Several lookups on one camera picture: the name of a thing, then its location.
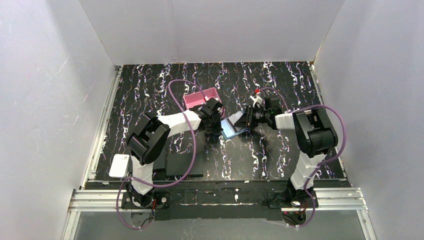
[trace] light blue object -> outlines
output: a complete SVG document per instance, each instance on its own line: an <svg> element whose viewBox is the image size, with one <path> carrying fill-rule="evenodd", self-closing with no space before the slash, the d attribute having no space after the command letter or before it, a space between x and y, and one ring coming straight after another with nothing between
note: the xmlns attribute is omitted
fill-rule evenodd
<svg viewBox="0 0 424 240"><path fill-rule="evenodd" d="M238 111L228 118L221 121L222 136L225 140L234 138L235 136L242 134L249 130L249 127L235 127L234 123L237 122L243 116L242 111Z"/></svg>

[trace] white square object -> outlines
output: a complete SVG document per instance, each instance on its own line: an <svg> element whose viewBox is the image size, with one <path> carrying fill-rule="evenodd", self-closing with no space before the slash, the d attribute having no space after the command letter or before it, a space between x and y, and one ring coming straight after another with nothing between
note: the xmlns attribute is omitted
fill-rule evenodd
<svg viewBox="0 0 424 240"><path fill-rule="evenodd" d="M112 160L112 166L110 166L109 177L122 179L127 176L128 160L130 155L128 154L115 154Z"/></svg>

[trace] white wall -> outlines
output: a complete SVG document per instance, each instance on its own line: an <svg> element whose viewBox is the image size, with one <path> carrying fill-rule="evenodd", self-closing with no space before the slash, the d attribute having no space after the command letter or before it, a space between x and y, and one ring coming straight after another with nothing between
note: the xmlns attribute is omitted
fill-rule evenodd
<svg viewBox="0 0 424 240"><path fill-rule="evenodd" d="M0 239L60 239L113 74L78 0L0 1Z"/></svg>
<svg viewBox="0 0 424 240"><path fill-rule="evenodd" d="M313 61L344 0L80 0L115 65Z"/></svg>
<svg viewBox="0 0 424 240"><path fill-rule="evenodd" d="M340 111L342 155L378 239L422 239L424 2L346 0L318 53L326 104Z"/></svg>

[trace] pink box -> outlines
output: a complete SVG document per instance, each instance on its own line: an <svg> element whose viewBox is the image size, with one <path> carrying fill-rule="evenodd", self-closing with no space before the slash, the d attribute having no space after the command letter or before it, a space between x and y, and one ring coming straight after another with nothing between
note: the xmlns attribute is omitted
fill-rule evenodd
<svg viewBox="0 0 424 240"><path fill-rule="evenodd" d="M218 99L219 102L221 102L221 98L218 95L217 89L215 87L203 90L203 93L209 99L215 98L215 99ZM201 105L205 102L203 95L200 91L192 93L192 94L184 95L182 98L184 99L184 104L186 109L191 109L192 107Z"/></svg>

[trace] marble pattern surface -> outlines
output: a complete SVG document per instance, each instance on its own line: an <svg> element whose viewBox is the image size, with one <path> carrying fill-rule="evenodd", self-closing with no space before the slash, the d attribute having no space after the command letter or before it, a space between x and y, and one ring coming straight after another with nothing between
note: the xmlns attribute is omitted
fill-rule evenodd
<svg viewBox="0 0 424 240"><path fill-rule="evenodd" d="M262 87L278 90L285 96L290 110L320 103L307 62L125 65L104 136L96 181L119 181L109 177L113 156L128 154L127 133L140 120L142 113L179 113L167 89L168 83L174 79L195 82L202 89L215 87L227 117L244 110L250 94ZM183 106L183 95L198 89L177 82L172 91ZM268 91L261 96L272 95ZM204 176L189 178L191 181L288 180L299 158L295 132L272 130L266 124L230 140L203 132L197 132L195 137L197 154L201 154L204 160ZM186 132L170 137L165 149L169 154L192 153L192 144L191 134ZM338 161L321 166L317 177L345 178ZM170 180L164 171L155 172L153 179Z"/></svg>

